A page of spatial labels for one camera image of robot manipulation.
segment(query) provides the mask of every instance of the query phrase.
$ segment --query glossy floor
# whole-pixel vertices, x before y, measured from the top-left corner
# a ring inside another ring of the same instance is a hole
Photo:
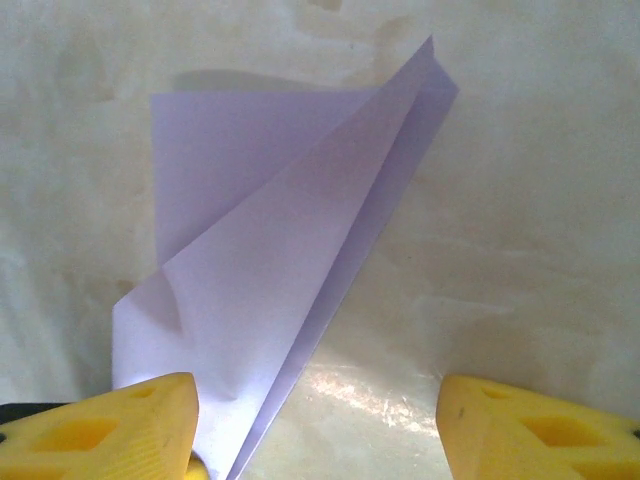
[[[462,92],[245,477],[449,478],[447,372],[640,417],[637,3],[0,9],[0,401],[109,388],[110,308],[153,269],[149,93],[379,83],[433,33]]]

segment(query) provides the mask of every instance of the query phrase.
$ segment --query paper fold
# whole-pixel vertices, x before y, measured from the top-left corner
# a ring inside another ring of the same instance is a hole
[[[246,464],[455,92],[428,41],[379,89],[153,99],[162,267],[114,308],[114,386],[193,372],[214,478]]]

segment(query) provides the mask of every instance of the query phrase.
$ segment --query folded paper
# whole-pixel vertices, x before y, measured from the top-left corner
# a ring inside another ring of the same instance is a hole
[[[152,98],[160,267],[114,307],[114,387],[192,372],[213,478],[246,465],[456,93],[429,39],[379,88]]]

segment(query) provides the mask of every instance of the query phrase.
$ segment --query white surface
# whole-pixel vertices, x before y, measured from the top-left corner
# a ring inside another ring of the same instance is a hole
[[[434,33],[462,92],[246,478],[448,478],[465,372],[640,417],[640,6],[4,1],[0,402],[109,388],[153,268],[147,95],[239,69],[380,82]]]

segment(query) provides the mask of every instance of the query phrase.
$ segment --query lavender paper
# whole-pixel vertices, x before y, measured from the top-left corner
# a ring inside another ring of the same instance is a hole
[[[429,40],[378,89],[153,98],[162,266],[114,308],[114,386],[193,372],[214,478],[248,461],[456,91]]]

